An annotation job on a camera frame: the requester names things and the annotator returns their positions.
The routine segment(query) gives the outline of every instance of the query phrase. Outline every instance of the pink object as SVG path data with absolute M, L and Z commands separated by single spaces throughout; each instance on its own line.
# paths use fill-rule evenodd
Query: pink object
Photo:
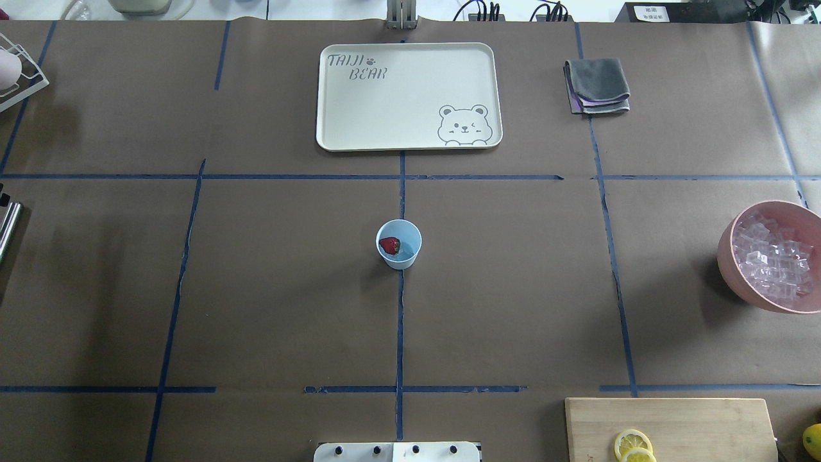
M 718 241 L 718 269 L 721 271 L 727 285 L 746 302 L 771 312 L 796 314 L 821 312 L 821 285 L 811 293 L 801 297 L 795 306 L 787 308 L 767 300 L 744 279 L 744 275 L 733 257 L 732 238 L 739 219 L 754 211 L 758 211 L 767 218 L 775 219 L 783 228 L 794 228 L 796 230 L 796 241 L 814 247 L 810 255 L 810 274 L 816 282 L 821 283 L 821 216 L 792 202 L 765 201 L 747 207 L 742 211 L 727 226 L 721 240 Z

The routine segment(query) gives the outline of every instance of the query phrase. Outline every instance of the table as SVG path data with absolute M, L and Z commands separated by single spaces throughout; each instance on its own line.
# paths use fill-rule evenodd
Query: table
M 383 24 L 4 26 L 52 84 L 0 113 L 26 206 L 0 268 L 0 459 L 402 439 L 566 460 L 565 397 L 633 395 L 765 398 L 807 460 L 821 317 L 745 304 L 715 249 L 756 201 L 821 210 L 821 30 Z M 493 48 L 497 148 L 316 145 L 322 48 L 402 40 Z M 629 113 L 570 115 L 579 56 L 622 60 Z M 424 236 L 402 273 L 373 244 L 397 217 Z

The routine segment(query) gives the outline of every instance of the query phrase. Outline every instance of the electronic device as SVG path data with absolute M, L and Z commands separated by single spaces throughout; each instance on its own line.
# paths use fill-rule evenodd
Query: electronic device
M 712 3 L 626 2 L 616 22 L 721 23 Z

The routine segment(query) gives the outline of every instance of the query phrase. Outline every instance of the strawberry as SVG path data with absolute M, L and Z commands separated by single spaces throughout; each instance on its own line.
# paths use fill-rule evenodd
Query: strawberry
M 399 239 L 397 238 L 381 238 L 379 239 L 379 246 L 388 255 L 396 255 L 399 253 Z

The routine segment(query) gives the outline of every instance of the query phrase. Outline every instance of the lemon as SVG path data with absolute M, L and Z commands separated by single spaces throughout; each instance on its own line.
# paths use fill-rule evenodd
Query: lemon
M 616 460 L 621 460 L 622 456 L 633 448 L 645 449 L 650 455 L 653 454 L 653 445 L 650 443 L 650 439 L 647 435 L 635 428 L 628 428 L 624 432 L 619 433 L 613 442 L 613 452 L 616 454 Z
M 656 456 L 643 447 L 634 447 L 624 453 L 619 462 L 656 462 Z
M 813 456 L 813 459 L 821 460 L 821 423 L 807 427 L 801 440 L 804 442 L 804 448 Z

